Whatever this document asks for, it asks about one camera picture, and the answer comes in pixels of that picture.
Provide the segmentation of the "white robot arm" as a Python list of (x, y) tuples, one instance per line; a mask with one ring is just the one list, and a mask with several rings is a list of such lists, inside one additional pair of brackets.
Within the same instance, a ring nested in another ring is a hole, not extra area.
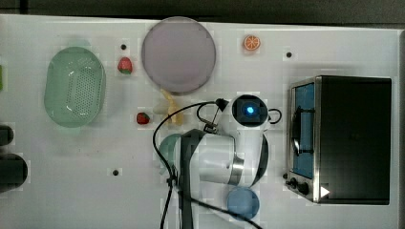
[(218, 99), (222, 114), (217, 132), (193, 129), (175, 146), (181, 229), (198, 229), (197, 209), (202, 182), (251, 187), (264, 175), (268, 161), (265, 136), (268, 108), (258, 96)]

